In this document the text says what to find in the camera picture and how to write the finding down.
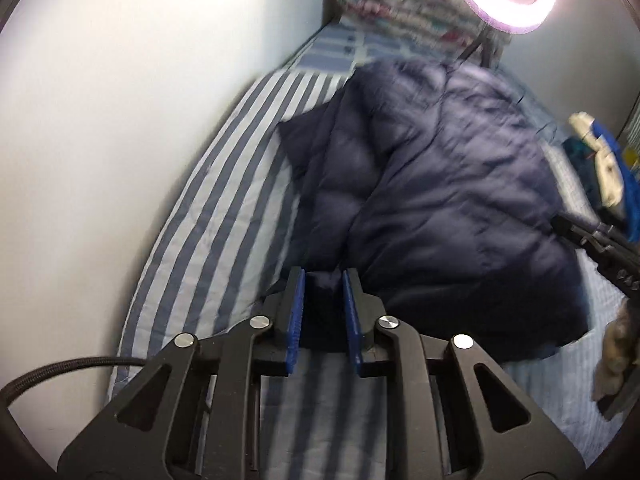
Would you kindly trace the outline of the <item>right gloved hand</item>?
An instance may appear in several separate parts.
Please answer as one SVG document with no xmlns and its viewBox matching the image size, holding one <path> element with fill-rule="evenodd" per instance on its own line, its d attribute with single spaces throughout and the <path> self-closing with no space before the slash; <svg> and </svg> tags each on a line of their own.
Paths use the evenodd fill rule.
<svg viewBox="0 0 640 480">
<path fill-rule="evenodd" d="M 620 303 L 613 321 L 605 327 L 602 354 L 593 375 L 592 400 L 616 396 L 625 374 L 639 363 L 639 311 L 628 298 Z"/>
</svg>

